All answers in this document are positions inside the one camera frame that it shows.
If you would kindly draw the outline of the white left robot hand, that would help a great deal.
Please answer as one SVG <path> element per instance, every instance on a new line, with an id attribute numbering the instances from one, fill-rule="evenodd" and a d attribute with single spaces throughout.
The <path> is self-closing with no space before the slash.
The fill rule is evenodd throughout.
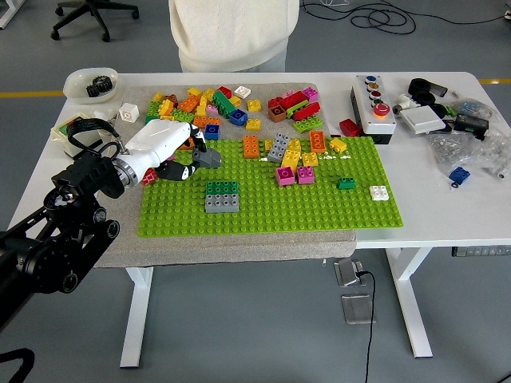
<path id="1" fill-rule="evenodd" d="M 142 181 L 149 168 L 164 180 L 186 180 L 200 166 L 197 161 L 183 165 L 168 158 L 189 139 L 202 152 L 207 151 L 203 133 L 195 125 L 173 120 L 151 120 L 127 144 L 127 154 L 113 161 L 125 187 Z"/>

